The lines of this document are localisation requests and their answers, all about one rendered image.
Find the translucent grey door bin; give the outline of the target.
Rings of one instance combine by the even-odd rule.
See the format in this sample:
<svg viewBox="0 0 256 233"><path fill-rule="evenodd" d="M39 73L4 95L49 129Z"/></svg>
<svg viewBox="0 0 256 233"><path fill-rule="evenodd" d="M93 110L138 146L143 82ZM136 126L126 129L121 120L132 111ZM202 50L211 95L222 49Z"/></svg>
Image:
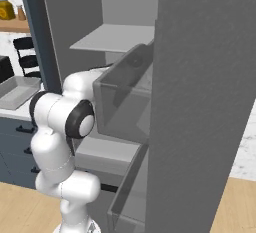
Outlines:
<svg viewBox="0 0 256 233"><path fill-rule="evenodd" d="M144 143L150 132L154 42L139 44L93 83L100 134Z"/></svg>
<svg viewBox="0 0 256 233"><path fill-rule="evenodd" d="M148 144L136 151L107 211L109 233L145 233Z"/></svg>

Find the grey fridge drawer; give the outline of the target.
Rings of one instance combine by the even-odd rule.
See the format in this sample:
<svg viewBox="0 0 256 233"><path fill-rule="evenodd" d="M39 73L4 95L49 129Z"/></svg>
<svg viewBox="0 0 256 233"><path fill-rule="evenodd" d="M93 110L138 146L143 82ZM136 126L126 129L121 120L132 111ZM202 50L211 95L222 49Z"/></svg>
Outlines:
<svg viewBox="0 0 256 233"><path fill-rule="evenodd" d="M76 151L76 166L123 176L138 148L139 144L87 137Z"/></svg>

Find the grey fridge shelf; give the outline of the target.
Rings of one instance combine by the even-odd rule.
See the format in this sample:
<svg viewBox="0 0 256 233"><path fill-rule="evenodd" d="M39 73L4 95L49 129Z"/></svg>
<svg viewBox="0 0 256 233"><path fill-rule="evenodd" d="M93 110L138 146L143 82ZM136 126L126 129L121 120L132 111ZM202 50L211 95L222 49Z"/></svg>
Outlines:
<svg viewBox="0 0 256 233"><path fill-rule="evenodd" d="M125 53L138 44L149 44L154 31L154 26L102 24L70 48Z"/></svg>

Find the grey sink basin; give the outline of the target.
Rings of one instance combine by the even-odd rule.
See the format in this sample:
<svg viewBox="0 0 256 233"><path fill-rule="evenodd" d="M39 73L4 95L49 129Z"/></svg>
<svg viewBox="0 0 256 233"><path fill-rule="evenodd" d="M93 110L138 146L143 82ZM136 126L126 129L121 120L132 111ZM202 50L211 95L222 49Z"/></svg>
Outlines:
<svg viewBox="0 0 256 233"><path fill-rule="evenodd" d="M41 80L36 77L13 76L0 84L0 109L16 110L36 94Z"/></svg>

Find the dark grey fridge body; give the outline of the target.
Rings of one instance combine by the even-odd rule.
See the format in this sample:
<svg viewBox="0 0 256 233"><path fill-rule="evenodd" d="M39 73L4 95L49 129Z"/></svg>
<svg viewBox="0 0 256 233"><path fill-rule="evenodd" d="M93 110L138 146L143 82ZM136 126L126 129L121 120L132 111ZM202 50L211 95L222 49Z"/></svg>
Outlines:
<svg viewBox="0 0 256 233"><path fill-rule="evenodd" d="M102 24L154 26L158 0L24 0L42 80L59 93L75 72L111 64L125 53L70 46Z"/></svg>

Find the blue-grey drawer cabinet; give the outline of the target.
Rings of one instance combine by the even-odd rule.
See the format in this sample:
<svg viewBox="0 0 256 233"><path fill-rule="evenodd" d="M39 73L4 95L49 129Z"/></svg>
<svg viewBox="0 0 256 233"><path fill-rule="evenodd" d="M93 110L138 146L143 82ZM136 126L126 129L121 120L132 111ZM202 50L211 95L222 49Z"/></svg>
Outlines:
<svg viewBox="0 0 256 233"><path fill-rule="evenodd" d="M30 147L36 128L32 134L17 132L20 125L34 127L30 121L0 117L0 182L34 189L37 174L30 170L38 166L33 155L25 154L24 149Z"/></svg>

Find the black appliance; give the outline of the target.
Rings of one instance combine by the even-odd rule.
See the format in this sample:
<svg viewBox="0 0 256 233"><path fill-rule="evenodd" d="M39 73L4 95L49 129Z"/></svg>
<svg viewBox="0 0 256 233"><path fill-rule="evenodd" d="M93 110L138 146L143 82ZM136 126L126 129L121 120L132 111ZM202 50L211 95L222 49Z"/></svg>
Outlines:
<svg viewBox="0 0 256 233"><path fill-rule="evenodd" d="M14 71L8 56L0 56L0 83L14 76Z"/></svg>

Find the brown shaker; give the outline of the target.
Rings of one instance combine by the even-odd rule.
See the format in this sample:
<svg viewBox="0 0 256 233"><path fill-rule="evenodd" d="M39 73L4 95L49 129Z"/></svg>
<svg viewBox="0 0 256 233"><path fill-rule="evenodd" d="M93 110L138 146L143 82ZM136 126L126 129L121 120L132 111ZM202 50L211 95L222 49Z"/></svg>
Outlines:
<svg viewBox="0 0 256 233"><path fill-rule="evenodd" d="M22 5L17 5L17 11L18 11L18 19L20 21L25 21L26 20L26 15L23 11Z"/></svg>

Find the yellow jar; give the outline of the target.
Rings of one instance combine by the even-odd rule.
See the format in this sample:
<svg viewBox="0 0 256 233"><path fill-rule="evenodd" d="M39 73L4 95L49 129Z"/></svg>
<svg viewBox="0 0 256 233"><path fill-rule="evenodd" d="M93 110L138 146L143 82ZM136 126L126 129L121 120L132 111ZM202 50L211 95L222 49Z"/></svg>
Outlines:
<svg viewBox="0 0 256 233"><path fill-rule="evenodd" d="M15 18L13 5L9 0L0 0L0 19L12 20Z"/></svg>

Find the wooden wall shelf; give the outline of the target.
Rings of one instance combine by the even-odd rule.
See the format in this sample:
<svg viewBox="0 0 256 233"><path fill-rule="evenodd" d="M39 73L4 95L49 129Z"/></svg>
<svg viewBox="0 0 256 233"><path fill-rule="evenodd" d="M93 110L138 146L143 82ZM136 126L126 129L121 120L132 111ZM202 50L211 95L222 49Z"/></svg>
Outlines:
<svg viewBox="0 0 256 233"><path fill-rule="evenodd" d="M1 32L14 32L14 33L29 33L29 25L27 21L20 21L19 19L1 20Z"/></svg>

